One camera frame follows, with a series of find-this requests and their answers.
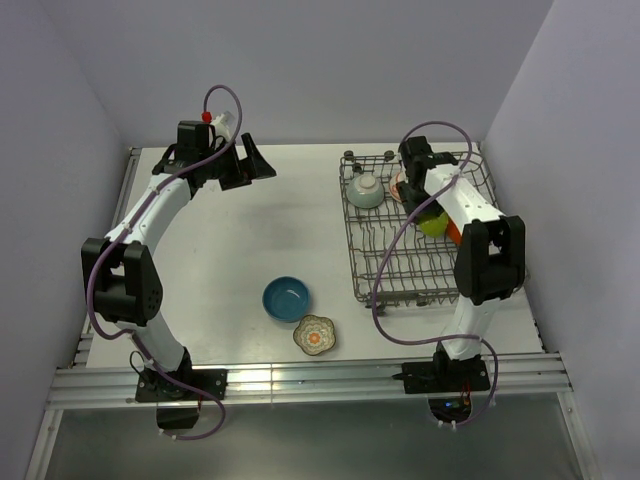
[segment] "floral plate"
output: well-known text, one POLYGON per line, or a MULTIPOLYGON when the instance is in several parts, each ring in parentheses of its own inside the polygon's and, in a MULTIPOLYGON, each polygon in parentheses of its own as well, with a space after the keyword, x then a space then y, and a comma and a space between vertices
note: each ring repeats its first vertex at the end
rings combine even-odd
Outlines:
POLYGON ((293 332, 293 341, 307 355, 319 355, 336 344, 333 322, 327 317, 305 315, 293 332))

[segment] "small decorative plate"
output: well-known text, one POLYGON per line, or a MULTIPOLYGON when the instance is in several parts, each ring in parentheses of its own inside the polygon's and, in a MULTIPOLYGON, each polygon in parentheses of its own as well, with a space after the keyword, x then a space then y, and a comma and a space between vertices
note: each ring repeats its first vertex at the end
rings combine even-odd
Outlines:
POLYGON ((398 186, 397 186, 398 182, 406 182, 406 181, 407 181, 407 176, 404 174, 404 172, 396 173, 393 177, 391 177, 391 180, 389 180, 389 193, 391 194, 391 196, 396 202, 402 203, 402 199, 400 198, 400 193, 398 192, 398 186))
POLYGON ((319 355, 336 344, 333 322, 327 317, 305 315, 293 332, 293 341, 307 355, 319 355))

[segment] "cable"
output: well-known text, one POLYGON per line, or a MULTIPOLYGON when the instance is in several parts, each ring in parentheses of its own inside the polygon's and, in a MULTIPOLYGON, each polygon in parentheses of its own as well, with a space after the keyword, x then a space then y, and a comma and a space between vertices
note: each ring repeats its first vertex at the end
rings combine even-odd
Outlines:
POLYGON ((493 382, 491 385, 491 389, 489 390, 489 396, 487 397, 486 401, 482 404, 482 406, 478 409, 476 413, 474 413, 472 416, 470 416, 468 419, 464 420, 463 422, 458 423, 458 425, 465 425, 465 424, 471 423, 480 415, 482 415, 487 410, 487 408, 489 408, 489 406, 493 402, 493 398, 495 397, 496 388, 498 386, 498 354, 496 353, 494 348, 491 346, 491 344, 487 342, 484 338, 480 337, 479 335, 471 335, 471 334, 442 335, 439 337, 427 338, 426 340, 401 340, 389 335, 384 330, 384 328, 382 328, 382 325, 380 324, 380 319, 378 318, 378 309, 377 309, 378 289, 380 288, 382 274, 384 273, 387 263, 389 263, 389 258, 391 257, 391 253, 395 249, 396 244, 398 243, 402 235, 404 235, 404 232, 407 230, 409 225, 411 225, 413 220, 420 214, 420 212, 422 212, 422 210, 424 210, 431 203, 435 202, 438 199, 438 197, 440 197, 447 190, 455 186, 456 182, 458 181, 458 178, 460 178, 460 175, 462 174, 462 171, 469 164, 469 162, 471 161, 471 157, 473 155, 473 144, 471 143, 471 138, 469 137, 467 132, 465 132, 462 128, 458 127, 453 123, 443 122, 439 120, 424 122, 424 123, 420 123, 419 125, 416 125, 411 130, 409 130, 409 132, 402 138, 402 141, 400 143, 401 144, 404 143, 411 136, 411 134, 416 130, 423 127, 430 126, 430 125, 443 125, 445 127, 450 127, 458 131, 464 137, 467 143, 467 156, 462 161, 462 164, 458 169, 458 173, 451 178, 451 181, 447 185, 442 187, 440 190, 438 190, 435 194, 431 195, 427 200, 422 202, 418 206, 418 208, 416 208, 413 212, 411 212, 411 214, 407 217, 407 220, 398 230, 398 233, 396 233, 393 240, 391 240, 391 244, 389 245, 389 247, 384 253, 384 257, 382 258, 382 262, 380 263, 380 268, 378 268, 378 272, 376 273, 375 282, 373 283, 373 290, 371 292, 371 305, 373 306, 373 308, 371 309, 371 314, 373 316, 373 323, 375 324, 378 332, 380 332, 380 334, 390 342, 397 343, 398 345, 409 345, 409 346, 427 345, 430 343, 444 342, 447 340, 471 339, 471 340, 477 340, 481 342, 483 345, 485 345, 489 349, 489 351, 491 352, 491 355, 493 356, 493 382))
POLYGON ((187 385, 185 383, 182 383, 181 381, 176 380, 175 378, 172 378, 170 375, 168 375, 162 369, 162 366, 160 364, 158 364, 158 362, 153 358, 153 356, 151 355, 149 350, 147 350, 147 348, 144 346, 142 341, 138 338, 138 336, 136 335, 136 332, 134 330, 124 329, 124 330, 120 330, 119 332, 114 333, 114 334, 109 334, 109 333, 105 332, 102 329, 102 327, 100 326, 100 324, 98 323, 98 318, 96 317, 96 311, 95 311, 95 305, 94 305, 93 297, 94 297, 96 281, 97 281, 97 278, 98 278, 98 272, 100 272, 100 270, 102 268, 102 265, 104 264, 105 260, 109 257, 111 252, 113 252, 113 250, 115 250, 120 245, 120 243, 127 237, 127 235, 129 235, 129 233, 131 232, 133 227, 138 223, 138 221, 140 220, 142 215, 144 215, 144 213, 146 212, 147 208, 149 208, 149 206, 153 203, 153 200, 155 199, 155 197, 160 195, 160 192, 164 188, 166 188, 171 182, 176 180, 177 178, 181 177, 185 173, 189 173, 189 172, 195 170, 196 168, 200 168, 200 167, 202 167, 204 165, 207 165, 210 162, 215 161, 216 159, 220 158, 220 156, 224 155, 224 153, 227 150, 229 150, 235 144, 235 140, 236 140, 238 134, 240 133, 240 127, 242 125, 242 105, 240 104, 240 99, 238 98, 236 93, 231 88, 227 87, 226 85, 220 85, 220 84, 219 85, 214 85, 213 87, 211 87, 207 91, 207 94, 205 95, 205 99, 204 99, 204 111, 205 112, 206 112, 206 109, 207 109, 207 102, 209 100, 209 96, 211 96, 211 94, 213 92, 215 92, 216 90, 225 90, 226 92, 228 92, 229 95, 231 95, 231 97, 235 101, 236 108, 238 109, 238 121, 236 122, 236 129, 233 132, 233 135, 231 135, 231 138, 229 139, 229 142, 226 145, 224 145, 219 151, 215 152, 213 155, 205 158, 204 160, 200 160, 199 162, 196 162, 193 165, 190 165, 190 166, 188 166, 186 168, 183 168, 182 170, 179 170, 179 171, 173 173, 171 176, 167 177, 165 180, 160 182, 158 184, 158 186, 155 188, 155 190, 153 190, 153 191, 151 191, 151 193, 149 193, 147 198, 140 205, 140 208, 138 208, 138 210, 133 214, 133 216, 131 217, 131 220, 129 221, 129 224, 125 225, 125 228, 123 228, 123 230, 120 233, 120 235, 118 235, 115 239, 112 239, 111 240, 111 245, 109 245, 105 249, 105 251, 100 254, 98 259, 96 260, 95 265, 93 266, 93 269, 91 270, 91 273, 89 275, 89 281, 87 282, 87 295, 86 295, 87 313, 89 315, 89 321, 91 322, 91 326, 93 327, 93 329, 96 331, 96 333, 98 335, 100 335, 102 338, 104 338, 106 340, 115 340, 116 338, 119 338, 122 335, 130 334, 132 336, 133 343, 138 347, 138 349, 147 358, 147 360, 152 363, 153 367, 155 368, 155 370, 158 372, 158 374, 161 377, 163 377, 168 382, 171 382, 171 383, 173 383, 174 385, 176 385, 176 386, 178 386, 180 388, 192 391, 194 393, 202 395, 203 397, 208 398, 209 400, 214 401, 218 405, 218 407, 220 407, 220 413, 222 414, 221 418, 220 418, 220 421, 218 422, 218 424, 215 427, 213 427, 211 430, 209 430, 206 433, 203 433, 203 434, 200 434, 200 435, 194 435, 194 436, 170 435, 170 434, 166 433, 166 435, 169 435, 172 438, 175 438, 177 440, 199 440, 201 438, 206 438, 206 437, 216 433, 220 429, 220 427, 222 427, 222 424, 224 423, 224 419, 226 417, 226 411, 225 411, 224 406, 222 405, 220 400, 215 398, 213 395, 211 395, 211 394, 209 394, 209 393, 207 393, 207 392, 205 392, 203 390, 200 390, 199 388, 195 388, 195 387, 192 387, 192 386, 187 385))
POLYGON ((142 356, 142 354, 138 351, 138 350, 132 350, 131 353, 129 354, 129 366, 131 367, 131 369, 136 372, 138 374, 138 376, 140 378, 142 378, 143 380, 147 381, 148 379, 146 378, 146 375, 143 374, 143 372, 141 372, 140 370, 138 370, 136 368, 136 366, 133 364, 133 356, 135 354, 140 355, 140 358, 142 359, 142 363, 144 363, 144 357, 142 356))

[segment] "white bowl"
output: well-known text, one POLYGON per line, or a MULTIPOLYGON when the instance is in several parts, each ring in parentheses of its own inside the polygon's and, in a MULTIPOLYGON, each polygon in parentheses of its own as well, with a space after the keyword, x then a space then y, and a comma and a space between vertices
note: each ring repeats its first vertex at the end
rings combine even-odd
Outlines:
POLYGON ((347 186, 347 200, 358 208, 375 208, 384 200, 384 187, 370 173, 358 175, 347 186))

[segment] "ceramic bowl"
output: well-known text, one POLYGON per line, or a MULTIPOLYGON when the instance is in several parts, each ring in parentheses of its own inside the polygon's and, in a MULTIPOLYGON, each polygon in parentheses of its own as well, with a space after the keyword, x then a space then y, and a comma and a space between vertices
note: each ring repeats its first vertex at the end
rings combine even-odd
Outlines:
POLYGON ((375 208, 384 200, 384 187, 370 173, 358 175, 347 186, 347 200, 358 208, 375 208))
POLYGON ((305 315, 293 332, 293 341, 307 355, 319 355, 336 344, 333 322, 327 317, 305 315))
POLYGON ((273 280, 262 294, 262 305, 272 318, 281 322, 297 322, 309 308, 309 289, 297 278, 273 280))

